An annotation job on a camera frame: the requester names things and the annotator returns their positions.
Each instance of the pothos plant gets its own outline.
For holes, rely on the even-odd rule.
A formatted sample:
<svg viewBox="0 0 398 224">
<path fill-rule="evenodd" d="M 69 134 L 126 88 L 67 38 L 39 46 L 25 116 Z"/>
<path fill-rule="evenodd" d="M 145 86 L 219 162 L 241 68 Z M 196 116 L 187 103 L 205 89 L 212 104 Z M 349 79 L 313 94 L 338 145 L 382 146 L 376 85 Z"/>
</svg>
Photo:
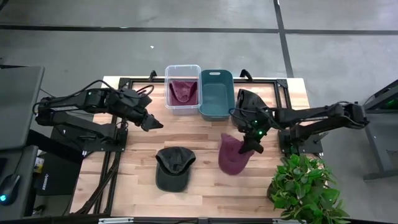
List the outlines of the pothos plant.
<svg viewBox="0 0 398 224">
<path fill-rule="evenodd" d="M 267 196 L 274 209 L 284 209 L 282 219 L 312 224 L 349 223 L 343 219 L 349 215 L 341 209 L 340 191 L 327 185 L 335 181 L 322 160 L 295 154 L 281 160 L 284 165 L 277 167 Z"/>
</svg>

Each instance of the black baseball cap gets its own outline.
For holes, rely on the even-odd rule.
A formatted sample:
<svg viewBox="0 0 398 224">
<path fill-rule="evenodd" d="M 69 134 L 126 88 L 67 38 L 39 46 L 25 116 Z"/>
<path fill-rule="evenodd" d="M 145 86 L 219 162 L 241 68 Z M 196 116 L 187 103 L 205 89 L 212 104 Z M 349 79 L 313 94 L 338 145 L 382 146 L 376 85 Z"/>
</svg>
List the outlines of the black baseball cap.
<svg viewBox="0 0 398 224">
<path fill-rule="evenodd" d="M 195 154 L 186 147 L 167 147 L 157 152 L 156 160 L 156 186 L 167 192 L 184 191 Z"/>
</svg>

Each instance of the maroon hat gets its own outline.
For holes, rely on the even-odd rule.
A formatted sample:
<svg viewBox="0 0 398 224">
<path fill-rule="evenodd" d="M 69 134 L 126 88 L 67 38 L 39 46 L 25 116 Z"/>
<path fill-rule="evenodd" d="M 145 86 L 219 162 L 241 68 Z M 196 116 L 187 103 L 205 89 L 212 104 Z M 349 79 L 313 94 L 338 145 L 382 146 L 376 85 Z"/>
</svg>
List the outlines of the maroon hat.
<svg viewBox="0 0 398 224">
<path fill-rule="evenodd" d="M 198 104 L 198 82 L 171 81 L 171 106 L 188 106 Z"/>
<path fill-rule="evenodd" d="M 243 141 L 239 141 L 229 134 L 221 134 L 221 146 L 218 153 L 218 165 L 220 169 L 229 175 L 237 175 L 246 167 L 250 157 L 254 154 L 253 150 L 240 154 L 239 150 Z"/>
</svg>

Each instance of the butcher block tabletop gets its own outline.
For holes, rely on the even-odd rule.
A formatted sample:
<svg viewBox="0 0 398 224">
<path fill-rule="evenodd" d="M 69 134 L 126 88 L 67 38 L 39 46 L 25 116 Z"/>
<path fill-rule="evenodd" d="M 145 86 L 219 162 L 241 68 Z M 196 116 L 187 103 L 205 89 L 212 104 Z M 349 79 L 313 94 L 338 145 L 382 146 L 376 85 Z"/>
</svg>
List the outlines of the butcher block tabletop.
<svg viewBox="0 0 398 224">
<path fill-rule="evenodd" d="M 114 88 L 121 77 L 104 77 Z M 290 100 L 293 109 L 309 107 L 302 78 L 288 78 Z M 139 89 L 148 83 L 134 83 Z M 147 106 L 164 127 L 143 131 L 129 123 L 127 146 L 121 155 L 116 190 L 114 192 L 113 217 L 222 217 L 222 218 L 274 218 L 281 210 L 275 210 L 266 192 L 277 165 L 281 164 L 277 131 L 271 129 L 261 140 L 262 154 L 255 153 L 246 168 L 238 175 L 223 173 L 218 167 L 218 148 L 221 133 L 243 140 L 243 133 L 231 120 L 204 121 L 201 116 L 174 116 L 165 107 L 164 83 L 153 83 L 150 94 L 152 103 Z M 255 92 L 270 107 L 276 107 L 274 87 L 270 84 L 235 83 L 235 99 L 240 88 Z M 284 94 L 280 90 L 282 104 Z M 110 114 L 96 114 L 94 122 L 111 122 Z M 157 151 L 170 146 L 183 146 L 196 155 L 192 164 L 188 187 L 182 193 L 164 192 L 155 184 Z M 82 163 L 73 197 L 71 212 L 77 211 L 89 199 L 98 186 L 104 153 L 94 152 Z M 102 209 L 106 205 L 108 187 L 104 191 Z"/>
</svg>

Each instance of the teal plastic bin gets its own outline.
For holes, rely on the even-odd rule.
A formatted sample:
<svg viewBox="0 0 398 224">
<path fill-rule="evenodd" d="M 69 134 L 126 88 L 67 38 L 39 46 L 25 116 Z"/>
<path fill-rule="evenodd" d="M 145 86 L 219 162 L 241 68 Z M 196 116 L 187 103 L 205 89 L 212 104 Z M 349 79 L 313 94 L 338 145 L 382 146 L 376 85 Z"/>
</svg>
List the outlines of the teal plastic bin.
<svg viewBox="0 0 398 224">
<path fill-rule="evenodd" d="M 205 121 L 225 121 L 235 107 L 234 79 L 227 70 L 201 72 L 202 105 L 199 112 Z"/>
</svg>

